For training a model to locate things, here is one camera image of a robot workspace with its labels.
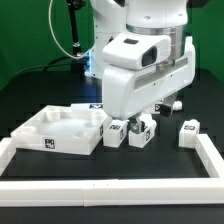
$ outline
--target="white robot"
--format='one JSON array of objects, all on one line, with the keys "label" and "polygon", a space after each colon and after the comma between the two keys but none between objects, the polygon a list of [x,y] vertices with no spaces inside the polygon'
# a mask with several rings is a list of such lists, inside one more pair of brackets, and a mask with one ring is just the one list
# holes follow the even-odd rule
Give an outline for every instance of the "white robot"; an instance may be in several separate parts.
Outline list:
[{"label": "white robot", "polygon": [[185,35],[188,0],[121,2],[127,7],[126,29],[103,49],[109,64],[103,104],[110,116],[130,119],[139,134],[144,109],[159,100],[174,102],[177,91],[193,81],[195,48]]}]

